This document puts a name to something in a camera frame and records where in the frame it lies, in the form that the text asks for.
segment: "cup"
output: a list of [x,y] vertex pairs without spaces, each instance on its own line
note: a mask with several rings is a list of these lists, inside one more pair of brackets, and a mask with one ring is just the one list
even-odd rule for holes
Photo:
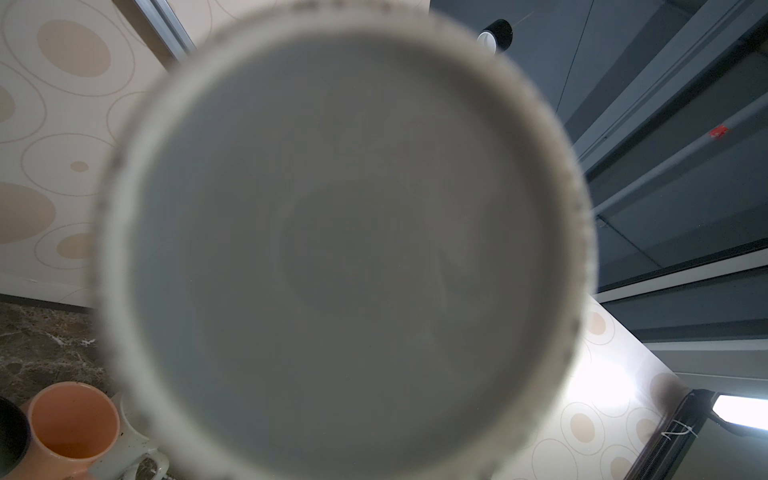
[[24,458],[30,438],[27,416],[13,402],[0,397],[0,478]]
[[48,386],[23,406],[31,443],[6,480],[88,480],[88,466],[118,438],[118,411],[101,390],[79,382]]
[[570,144],[470,31],[279,5],[139,109],[96,290],[114,367],[200,478],[478,478],[556,398],[594,279]]
[[120,435],[114,446],[88,471],[98,480],[135,480],[138,466],[151,458],[156,467],[152,480],[161,480],[168,470],[168,457],[157,450],[156,440],[147,432],[147,422],[122,393],[112,397],[120,415]]

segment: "mug handle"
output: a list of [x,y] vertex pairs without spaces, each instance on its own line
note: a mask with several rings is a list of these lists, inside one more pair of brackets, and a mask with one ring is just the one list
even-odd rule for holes
[[170,462],[168,461],[168,457],[165,456],[163,452],[160,452],[159,450],[150,450],[149,452],[143,454],[141,458],[138,459],[137,462],[135,462],[131,467],[126,470],[123,475],[121,475],[121,480],[136,480],[136,475],[138,475],[139,472],[139,464],[141,464],[141,460],[144,458],[151,458],[155,465],[157,466],[157,472],[154,474],[154,477],[152,477],[152,480],[162,480],[165,476],[165,472],[168,471],[168,466],[170,465]]

